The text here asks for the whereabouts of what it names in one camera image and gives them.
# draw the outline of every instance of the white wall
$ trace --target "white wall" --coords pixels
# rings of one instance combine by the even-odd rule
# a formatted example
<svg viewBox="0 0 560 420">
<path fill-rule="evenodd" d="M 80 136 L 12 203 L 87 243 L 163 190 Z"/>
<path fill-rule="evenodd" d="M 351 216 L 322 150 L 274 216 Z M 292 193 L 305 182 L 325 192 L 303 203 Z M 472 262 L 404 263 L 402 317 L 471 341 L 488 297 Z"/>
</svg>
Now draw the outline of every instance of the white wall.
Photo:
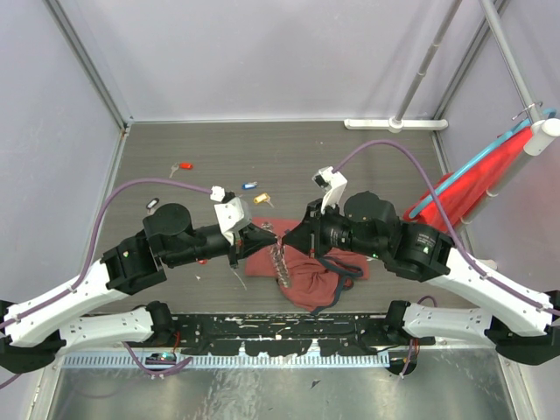
<svg viewBox="0 0 560 420">
<path fill-rule="evenodd" d="M 0 57 L 0 298 L 19 302 L 77 274 L 119 131 L 42 2 L 0 2 Z M 2 419 L 37 379 L 0 391 Z"/>
<path fill-rule="evenodd" d="M 534 91 L 545 106 L 560 108 L 560 3 L 512 0 L 503 24 L 511 46 Z M 446 117 L 444 148 L 453 169 L 512 127 L 522 110 L 508 70 L 492 38 L 482 50 Z M 519 283 L 550 291 L 560 289 L 560 143 L 553 143 L 472 224 L 478 254 L 492 257 L 500 271 Z M 556 419 L 560 359 L 525 367 L 539 419 Z"/>
<path fill-rule="evenodd" d="M 452 0 L 62 0 L 137 121 L 392 116 Z M 430 117 L 482 11 L 464 1 L 408 117 Z"/>
</svg>

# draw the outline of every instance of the small yellow object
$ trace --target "small yellow object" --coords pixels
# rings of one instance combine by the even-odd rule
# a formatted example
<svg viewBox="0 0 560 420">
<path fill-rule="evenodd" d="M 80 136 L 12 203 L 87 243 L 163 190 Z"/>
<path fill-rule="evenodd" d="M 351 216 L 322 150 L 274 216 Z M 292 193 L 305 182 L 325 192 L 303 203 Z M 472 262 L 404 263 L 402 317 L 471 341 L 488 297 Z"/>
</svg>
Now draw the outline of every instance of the small yellow object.
<svg viewBox="0 0 560 420">
<path fill-rule="evenodd" d="M 263 192 L 261 195 L 257 195 L 256 197 L 254 197 L 253 202 L 255 204 L 269 203 L 272 206 L 272 203 L 270 202 L 270 196 L 266 192 Z"/>
</svg>

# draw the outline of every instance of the dark red fabric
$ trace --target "dark red fabric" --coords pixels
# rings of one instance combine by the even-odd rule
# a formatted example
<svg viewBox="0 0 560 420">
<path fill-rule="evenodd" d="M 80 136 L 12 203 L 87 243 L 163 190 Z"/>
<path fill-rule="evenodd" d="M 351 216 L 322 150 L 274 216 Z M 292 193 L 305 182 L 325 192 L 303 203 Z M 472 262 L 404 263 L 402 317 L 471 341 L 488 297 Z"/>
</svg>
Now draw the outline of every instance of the dark red fabric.
<svg viewBox="0 0 560 420">
<path fill-rule="evenodd" d="M 298 225 L 297 220 L 254 218 L 253 223 L 260 227 L 265 221 L 272 224 L 277 235 L 284 235 Z M 328 306 L 334 300 L 334 292 L 339 283 L 339 276 L 327 270 L 323 265 L 307 255 L 303 255 L 292 247 L 284 250 L 284 260 L 290 273 L 291 287 L 280 286 L 282 293 L 296 306 L 307 311 L 318 307 Z M 329 256 L 341 260 L 343 263 L 361 267 L 363 276 L 369 278 L 369 267 L 366 257 L 352 252 L 334 249 Z M 276 277 L 268 248 L 261 249 L 247 259 L 245 274 L 249 277 Z"/>
</svg>

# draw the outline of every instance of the metal frame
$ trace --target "metal frame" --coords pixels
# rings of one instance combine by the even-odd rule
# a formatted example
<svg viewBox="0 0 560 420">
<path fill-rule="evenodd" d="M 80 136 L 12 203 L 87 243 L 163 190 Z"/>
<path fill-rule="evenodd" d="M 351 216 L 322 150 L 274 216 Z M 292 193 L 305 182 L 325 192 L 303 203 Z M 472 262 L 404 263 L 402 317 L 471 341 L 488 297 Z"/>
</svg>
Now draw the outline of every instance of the metal frame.
<svg viewBox="0 0 560 420">
<path fill-rule="evenodd" d="M 95 63 L 91 60 L 88 51 L 81 42 L 78 33 L 70 22 L 70 19 L 68 19 L 67 14 L 64 12 L 64 8 L 60 4 L 60 1 L 43 0 L 43 3 L 51 12 L 52 18 L 59 26 L 60 31 L 74 51 L 76 58 L 83 66 L 86 75 L 93 83 L 95 90 L 97 90 L 97 92 L 99 93 L 109 113 L 113 116 L 113 119 L 115 119 L 116 124 L 121 128 L 121 130 L 125 130 L 128 127 L 128 124 L 126 123 L 128 116 L 123 115 L 121 111 L 119 111 L 119 108 L 116 106 L 116 103 L 111 96 L 109 89 L 107 88 L 105 82 L 103 81 L 103 78 L 97 71 Z"/>
<path fill-rule="evenodd" d="M 43 0 L 48 10 L 52 13 L 54 20 L 59 25 L 60 30 L 66 37 L 69 45 L 73 48 L 76 58 L 82 64 L 86 74 L 92 81 L 95 89 L 98 91 L 103 102 L 107 106 L 109 112 L 115 119 L 116 124 L 122 129 L 122 136 L 120 138 L 119 144 L 115 148 L 115 155 L 113 161 L 112 170 L 108 176 L 107 187 L 105 189 L 105 196 L 111 191 L 112 186 L 116 179 L 116 171 L 118 168 L 118 162 L 123 152 L 123 146 L 125 144 L 126 137 L 128 136 L 130 126 L 127 123 L 129 116 L 123 115 L 122 112 L 116 105 L 116 102 L 111 96 L 107 85 L 104 83 L 100 73 L 98 72 L 95 63 L 89 56 L 85 46 L 80 40 L 79 35 L 74 29 L 72 23 L 68 19 L 64 8 L 60 4 L 60 0 Z M 471 44 L 467 48 L 467 52 L 462 62 L 460 63 L 457 71 L 453 75 L 450 84 L 444 92 L 442 100 L 434 114 L 433 120 L 403 120 L 403 116 L 406 109 L 410 105 L 414 94 L 416 93 L 418 87 L 420 86 L 422 79 L 424 78 L 428 67 L 435 56 L 439 44 L 441 43 L 449 25 L 457 9 L 461 4 L 461 0 L 454 0 L 451 4 L 450 9 L 445 15 L 443 23 L 440 25 L 436 36 L 434 37 L 432 44 L 430 45 L 426 55 L 424 56 L 423 62 L 416 72 L 415 78 L 412 81 L 409 90 L 401 106 L 398 109 L 395 117 L 387 120 L 346 120 L 345 125 L 351 130 L 389 130 L 392 132 L 399 132 L 401 130 L 433 130 L 432 135 L 435 150 L 442 165 L 444 171 L 449 171 L 449 165 L 445 155 L 445 151 L 442 147 L 441 136 L 439 130 L 443 130 L 448 126 L 448 123 L 444 118 L 445 112 L 448 109 L 449 103 L 455 96 L 462 80 L 466 77 L 468 70 L 471 68 L 473 62 L 477 59 L 481 47 L 484 45 L 485 41 L 488 39 L 490 31 L 493 32 L 498 45 L 500 46 L 501 54 L 507 64 L 508 71 L 512 80 L 515 84 L 517 92 L 521 98 L 525 110 L 528 113 L 529 118 L 534 123 L 542 119 L 541 111 L 539 106 L 536 104 L 533 96 L 531 95 L 525 80 L 522 78 L 521 71 L 515 57 L 508 46 L 508 41 L 505 36 L 503 29 L 501 28 L 499 14 L 502 13 L 508 6 L 510 0 L 480 0 L 480 4 L 486 13 L 486 18 L 480 24 Z M 523 157 L 521 161 L 516 162 L 515 170 L 511 171 L 507 180 L 513 177 L 530 158 Z M 463 233 L 466 238 L 466 246 L 471 247 L 471 243 L 468 241 L 468 235 L 466 232 Z M 64 359 L 60 359 L 56 364 L 51 365 L 46 368 L 39 380 L 39 385 L 34 394 L 31 407 L 30 407 L 30 419 L 43 418 L 43 413 L 48 412 L 57 386 L 57 382 L 60 376 L 60 368 L 64 363 Z M 514 402 L 515 411 L 520 419 L 530 419 L 536 418 L 536 414 L 533 410 L 532 402 L 529 398 L 529 393 L 527 392 L 525 382 L 521 375 L 521 370 L 517 364 L 512 363 L 508 360 L 500 358 L 500 363 L 502 365 L 503 374 L 506 378 L 507 387 L 512 396 L 512 401 Z"/>
</svg>

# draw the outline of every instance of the white clip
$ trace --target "white clip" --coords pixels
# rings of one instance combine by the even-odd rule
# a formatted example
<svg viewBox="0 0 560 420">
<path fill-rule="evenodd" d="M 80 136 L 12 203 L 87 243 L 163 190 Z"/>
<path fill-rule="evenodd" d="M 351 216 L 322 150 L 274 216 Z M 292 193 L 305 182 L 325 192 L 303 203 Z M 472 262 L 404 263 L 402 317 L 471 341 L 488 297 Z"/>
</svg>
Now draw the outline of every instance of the white clip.
<svg viewBox="0 0 560 420">
<path fill-rule="evenodd" d="M 226 190 L 224 190 L 221 186 L 213 186 L 212 187 L 212 194 L 210 195 L 210 200 L 218 201 L 221 203 L 224 198 L 226 197 Z"/>
</svg>

